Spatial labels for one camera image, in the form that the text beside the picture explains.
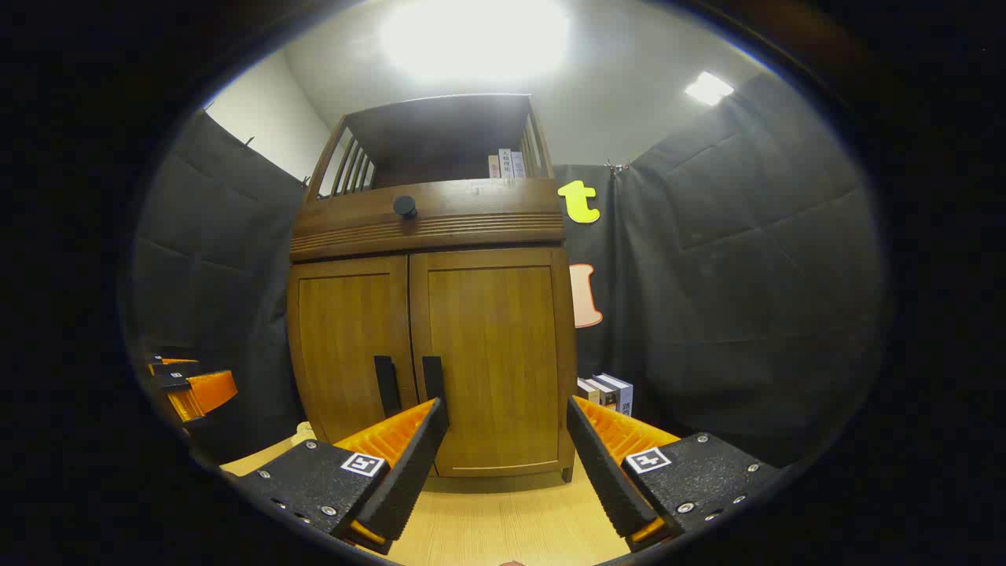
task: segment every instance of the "wooden cabinet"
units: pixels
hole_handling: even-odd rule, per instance
[[[484,178],[500,148],[523,152],[526,177]],[[385,417],[375,356],[391,358],[403,409],[429,399],[424,358],[436,357],[451,424],[432,474],[571,469],[574,327],[556,189],[526,95],[343,117],[290,244],[291,358],[319,438]]]

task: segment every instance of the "book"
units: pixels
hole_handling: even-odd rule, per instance
[[[613,411],[618,410],[618,393],[616,390],[601,384],[597,380],[586,380],[586,383],[591,384],[595,387],[595,389],[601,392],[601,406]]]
[[[489,178],[498,179],[500,178],[500,156],[490,155],[489,156]]]
[[[601,404],[601,391],[579,378],[576,378],[576,395],[591,403]]]
[[[524,173],[524,154],[519,151],[510,152],[510,160],[513,162],[513,176],[526,177]]]
[[[511,159],[509,149],[500,150],[500,176],[503,178],[513,176],[513,161]]]
[[[606,385],[610,385],[618,392],[618,409],[616,411],[632,416],[632,384],[613,378],[608,374],[594,376],[594,379]]]

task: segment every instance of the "black handle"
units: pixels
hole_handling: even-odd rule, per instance
[[[394,376],[391,357],[374,356],[374,371],[377,373],[377,389],[380,391],[380,404],[384,407],[384,418],[397,415],[401,412],[401,399],[398,397],[398,380]]]
[[[393,206],[394,213],[401,214],[402,218],[414,218],[417,212],[415,199],[408,195],[395,198]]]
[[[427,399],[441,398],[441,403],[444,404],[444,419],[447,421],[447,425],[451,426],[451,421],[447,418],[448,407],[447,396],[444,394],[444,367],[441,365],[440,356],[423,357],[423,375],[427,379]]]

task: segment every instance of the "black knob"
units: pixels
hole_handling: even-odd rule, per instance
[[[401,214],[403,218],[414,218],[415,212],[415,199],[411,196],[399,196],[394,199],[394,213]]]

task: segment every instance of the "wooden floor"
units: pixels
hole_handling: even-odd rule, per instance
[[[243,476],[314,438],[311,425],[220,466]],[[430,478],[401,538],[385,557],[407,566],[591,565],[626,554],[576,457],[572,482],[558,473],[518,478]]]

